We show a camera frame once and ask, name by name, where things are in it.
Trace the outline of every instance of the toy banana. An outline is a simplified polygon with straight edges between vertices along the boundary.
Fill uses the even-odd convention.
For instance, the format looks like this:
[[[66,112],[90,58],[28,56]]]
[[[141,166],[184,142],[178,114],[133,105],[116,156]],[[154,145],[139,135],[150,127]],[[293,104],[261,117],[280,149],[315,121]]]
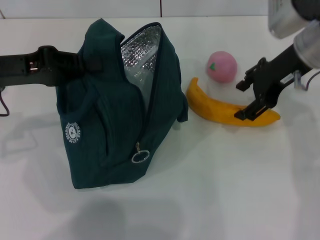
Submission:
[[[246,106],[234,105],[221,102],[208,97],[204,91],[198,86],[198,78],[191,80],[189,88],[186,92],[190,108],[200,117],[222,124],[234,125],[239,127],[264,127],[278,121],[280,115],[272,110],[267,110],[255,121],[249,119],[240,120],[235,118],[235,113],[243,110]]]

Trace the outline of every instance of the metal cylinder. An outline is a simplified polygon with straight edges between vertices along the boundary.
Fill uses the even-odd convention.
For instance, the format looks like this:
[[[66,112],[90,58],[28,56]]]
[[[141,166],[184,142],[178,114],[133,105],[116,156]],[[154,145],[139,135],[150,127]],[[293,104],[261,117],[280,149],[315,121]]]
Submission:
[[[283,39],[304,28],[308,21],[294,8],[291,0],[268,0],[269,30],[278,39]]]
[[[310,68],[320,69],[320,22],[312,21],[294,39],[294,49]]]

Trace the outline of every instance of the metal ring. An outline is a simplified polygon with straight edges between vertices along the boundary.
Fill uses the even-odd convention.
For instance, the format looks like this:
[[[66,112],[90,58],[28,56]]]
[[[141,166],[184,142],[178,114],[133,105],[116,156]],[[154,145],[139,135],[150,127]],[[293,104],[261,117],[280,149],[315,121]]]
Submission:
[[[147,156],[140,161],[135,161],[135,157],[143,153],[147,153]],[[145,160],[147,160],[149,157],[150,157],[150,152],[148,150],[142,150],[137,152],[135,155],[133,155],[133,157],[131,158],[131,162],[133,162],[134,164],[140,164],[140,163],[143,163]]]

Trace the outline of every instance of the round white logo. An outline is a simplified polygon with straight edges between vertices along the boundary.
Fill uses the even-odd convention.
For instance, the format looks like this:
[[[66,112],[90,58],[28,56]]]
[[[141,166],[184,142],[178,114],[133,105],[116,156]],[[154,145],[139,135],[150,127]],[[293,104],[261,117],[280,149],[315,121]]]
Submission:
[[[65,126],[64,134],[69,143],[77,143],[81,137],[81,130],[79,125],[76,122],[68,122],[68,124]]]

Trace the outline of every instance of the silver foil lining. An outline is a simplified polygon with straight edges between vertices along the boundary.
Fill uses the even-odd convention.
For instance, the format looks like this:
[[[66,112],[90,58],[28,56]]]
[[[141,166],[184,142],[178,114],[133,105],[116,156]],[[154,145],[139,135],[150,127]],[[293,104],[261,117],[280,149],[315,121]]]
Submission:
[[[160,42],[161,28],[151,26],[139,32],[121,47],[123,64],[125,67],[139,67],[152,73]]]
[[[151,26],[121,47],[126,78],[140,89],[146,110],[150,102],[160,36],[161,28]]]

